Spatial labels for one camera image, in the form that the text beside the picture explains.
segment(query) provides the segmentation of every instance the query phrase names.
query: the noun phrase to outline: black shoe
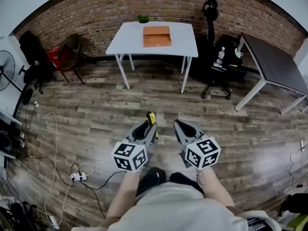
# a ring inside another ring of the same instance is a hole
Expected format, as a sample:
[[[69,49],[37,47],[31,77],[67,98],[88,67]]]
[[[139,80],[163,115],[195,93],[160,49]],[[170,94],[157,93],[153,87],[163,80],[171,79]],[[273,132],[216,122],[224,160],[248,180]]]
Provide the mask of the black shoe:
[[[139,181],[137,196],[152,187],[166,182],[166,173],[158,167],[150,168],[145,176]]]

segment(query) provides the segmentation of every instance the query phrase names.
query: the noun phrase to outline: desk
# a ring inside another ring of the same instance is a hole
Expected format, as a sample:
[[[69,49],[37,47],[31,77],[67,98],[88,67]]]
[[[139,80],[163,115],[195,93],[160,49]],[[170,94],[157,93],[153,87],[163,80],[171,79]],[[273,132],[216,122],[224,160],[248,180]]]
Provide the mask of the desk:
[[[165,47],[144,48],[144,26],[169,26],[172,45]],[[134,63],[131,57],[132,54],[159,54],[183,56],[181,73],[183,73],[184,71],[185,59],[187,57],[188,63],[181,89],[181,93],[183,93],[192,58],[198,57],[198,50],[195,36],[193,33],[193,26],[191,24],[158,21],[148,22],[145,24],[141,24],[139,22],[126,22],[122,24],[122,26],[116,33],[114,39],[112,40],[106,51],[106,54],[115,55],[116,61],[119,65],[127,89],[130,89],[130,87],[122,67],[122,59],[124,54],[128,54],[132,70],[135,70]]]
[[[288,112],[307,95],[308,89],[300,74],[293,58],[288,53],[271,45],[259,38],[242,33],[239,50],[246,45],[261,75],[261,80],[255,87],[236,105],[235,110],[240,110],[249,100],[251,100],[265,84],[272,84],[284,87],[303,94],[291,105],[281,110],[281,114]]]

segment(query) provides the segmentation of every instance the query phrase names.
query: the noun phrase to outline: water bottle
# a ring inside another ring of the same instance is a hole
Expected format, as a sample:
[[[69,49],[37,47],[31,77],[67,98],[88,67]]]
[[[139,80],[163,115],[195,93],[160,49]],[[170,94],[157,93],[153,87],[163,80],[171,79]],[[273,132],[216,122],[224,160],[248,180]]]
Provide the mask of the water bottle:
[[[216,60],[216,63],[217,63],[219,66],[221,66],[222,60],[223,60],[224,56],[225,56],[225,47],[222,47],[222,48],[221,48],[221,51],[220,51],[219,54],[218,54],[218,58],[217,58],[217,60]]]

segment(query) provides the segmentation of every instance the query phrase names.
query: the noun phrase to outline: fan guard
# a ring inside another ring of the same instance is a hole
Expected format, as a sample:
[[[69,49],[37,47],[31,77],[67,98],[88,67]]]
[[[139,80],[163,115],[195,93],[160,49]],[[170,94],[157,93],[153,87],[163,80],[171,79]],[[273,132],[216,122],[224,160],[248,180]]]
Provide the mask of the fan guard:
[[[15,74],[15,60],[8,51],[0,51],[0,91],[6,89]]]

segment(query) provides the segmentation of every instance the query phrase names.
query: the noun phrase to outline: wooden chair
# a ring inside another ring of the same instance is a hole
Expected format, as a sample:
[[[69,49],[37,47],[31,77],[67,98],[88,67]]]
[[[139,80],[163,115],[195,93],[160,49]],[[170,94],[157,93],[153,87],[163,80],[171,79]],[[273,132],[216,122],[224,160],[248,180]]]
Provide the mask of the wooden chair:
[[[60,61],[60,71],[68,83],[69,81],[63,70],[72,68],[81,83],[85,84],[76,71],[76,67],[80,65],[80,63],[84,63],[86,59],[90,59],[85,53],[82,52],[80,35],[72,34],[60,44],[58,58]]]

